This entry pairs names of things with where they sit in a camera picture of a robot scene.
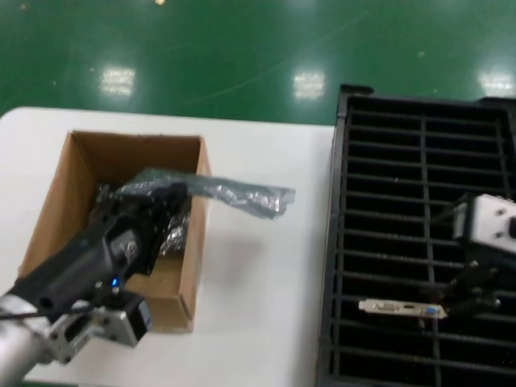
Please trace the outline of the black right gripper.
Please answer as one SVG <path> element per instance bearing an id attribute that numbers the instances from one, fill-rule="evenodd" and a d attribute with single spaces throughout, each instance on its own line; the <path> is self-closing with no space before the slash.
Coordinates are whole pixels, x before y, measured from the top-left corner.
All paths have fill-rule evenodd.
<path id="1" fill-rule="evenodd" d="M 444 310 L 449 318 L 492 312 L 501 305 L 496 296 L 500 289 L 515 290 L 515 255 L 475 252 L 471 263 L 446 286 L 444 298 L 454 303 Z"/>

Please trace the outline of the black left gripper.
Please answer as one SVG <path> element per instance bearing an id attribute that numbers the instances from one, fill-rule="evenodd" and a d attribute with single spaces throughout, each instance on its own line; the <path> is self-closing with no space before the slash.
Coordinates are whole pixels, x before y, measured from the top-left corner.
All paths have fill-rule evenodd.
<path id="1" fill-rule="evenodd" d="M 140 190 L 101 183 L 95 221 L 42 264 L 17 280 L 14 295 L 46 314 L 52 322 L 78 301 L 89 301 L 99 282 L 149 276 L 156 260 L 185 246 L 184 183 L 144 186 Z"/>

